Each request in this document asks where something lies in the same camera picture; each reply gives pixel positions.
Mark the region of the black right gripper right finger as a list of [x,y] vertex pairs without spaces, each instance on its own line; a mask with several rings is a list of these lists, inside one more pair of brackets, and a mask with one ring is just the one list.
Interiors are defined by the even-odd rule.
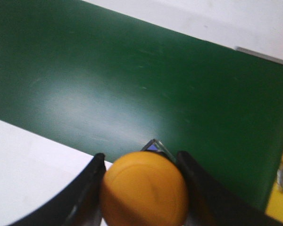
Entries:
[[177,153],[176,165],[189,194],[186,226],[283,226],[226,189],[188,152]]

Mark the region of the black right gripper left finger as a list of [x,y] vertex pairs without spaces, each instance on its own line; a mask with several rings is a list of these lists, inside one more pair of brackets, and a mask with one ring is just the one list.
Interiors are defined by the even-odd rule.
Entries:
[[99,195],[106,172],[105,155],[96,154],[61,192],[13,223],[14,226],[99,226]]

